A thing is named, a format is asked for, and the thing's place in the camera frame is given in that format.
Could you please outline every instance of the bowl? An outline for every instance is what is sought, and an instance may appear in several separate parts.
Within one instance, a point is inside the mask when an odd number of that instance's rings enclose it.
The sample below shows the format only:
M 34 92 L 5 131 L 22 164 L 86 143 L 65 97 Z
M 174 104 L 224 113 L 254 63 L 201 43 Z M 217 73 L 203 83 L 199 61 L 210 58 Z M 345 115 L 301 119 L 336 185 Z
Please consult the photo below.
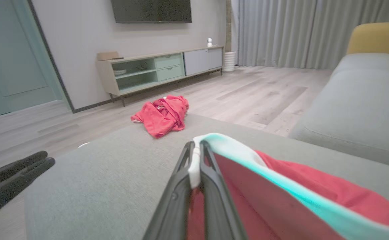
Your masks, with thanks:
M 125 70 L 113 70 L 113 72 L 115 73 L 115 76 L 118 76 L 118 75 L 125 74 L 126 73 L 126 69 Z

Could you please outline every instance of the small box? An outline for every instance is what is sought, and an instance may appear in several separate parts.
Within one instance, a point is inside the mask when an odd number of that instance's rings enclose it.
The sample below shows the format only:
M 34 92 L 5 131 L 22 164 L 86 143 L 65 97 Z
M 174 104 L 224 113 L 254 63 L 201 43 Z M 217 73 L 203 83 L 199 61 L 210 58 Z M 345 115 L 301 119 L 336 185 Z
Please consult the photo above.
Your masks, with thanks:
M 119 57 L 118 52 L 108 52 L 108 53 L 98 53 L 97 54 L 98 61 L 110 60 L 110 59 L 115 59 L 118 57 Z

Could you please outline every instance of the red fabric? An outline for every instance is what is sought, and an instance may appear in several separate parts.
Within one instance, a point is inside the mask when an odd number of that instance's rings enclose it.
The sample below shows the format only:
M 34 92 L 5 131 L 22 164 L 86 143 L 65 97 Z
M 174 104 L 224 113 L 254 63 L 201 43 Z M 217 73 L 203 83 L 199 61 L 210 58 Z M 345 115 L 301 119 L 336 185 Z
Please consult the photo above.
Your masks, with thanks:
M 181 131 L 185 128 L 184 116 L 187 110 L 187 99 L 168 95 L 166 99 L 144 103 L 141 111 L 133 115 L 131 120 L 144 123 L 150 135 L 160 138 L 170 131 Z
M 373 191 L 311 167 L 257 152 L 270 169 L 371 220 L 389 225 L 389 201 Z M 342 239 L 285 190 L 251 170 L 215 155 L 250 240 Z M 192 195 L 189 240 L 204 239 L 203 195 Z

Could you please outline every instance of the small white object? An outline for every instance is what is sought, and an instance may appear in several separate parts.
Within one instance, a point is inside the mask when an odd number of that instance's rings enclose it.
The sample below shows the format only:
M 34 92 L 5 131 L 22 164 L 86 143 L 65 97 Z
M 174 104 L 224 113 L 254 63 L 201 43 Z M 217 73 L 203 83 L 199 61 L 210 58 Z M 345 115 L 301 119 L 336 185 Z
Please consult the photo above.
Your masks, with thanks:
M 85 146 L 86 144 L 88 144 L 88 143 L 84 143 L 84 144 L 78 146 L 77 148 L 80 148 L 81 146 Z
M 206 46 L 207 47 L 211 47 L 212 46 L 212 39 L 211 38 L 208 38 L 208 44 Z
M 115 73 L 115 76 L 118 76 L 118 75 L 125 74 L 126 73 L 126 69 L 125 70 L 113 70 L 113 72 Z
M 203 136 L 193 138 L 194 149 L 191 156 L 191 164 L 188 167 L 188 177 L 190 178 L 190 186 L 192 189 L 200 184 L 200 141 Z

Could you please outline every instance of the curtain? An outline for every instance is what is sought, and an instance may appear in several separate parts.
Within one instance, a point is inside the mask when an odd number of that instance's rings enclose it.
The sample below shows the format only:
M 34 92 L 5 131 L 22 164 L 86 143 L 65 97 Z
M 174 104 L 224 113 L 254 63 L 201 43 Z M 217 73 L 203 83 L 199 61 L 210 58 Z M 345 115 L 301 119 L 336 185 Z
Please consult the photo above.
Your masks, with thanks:
M 241 66 L 333 69 L 353 29 L 389 22 L 389 0 L 240 0 Z

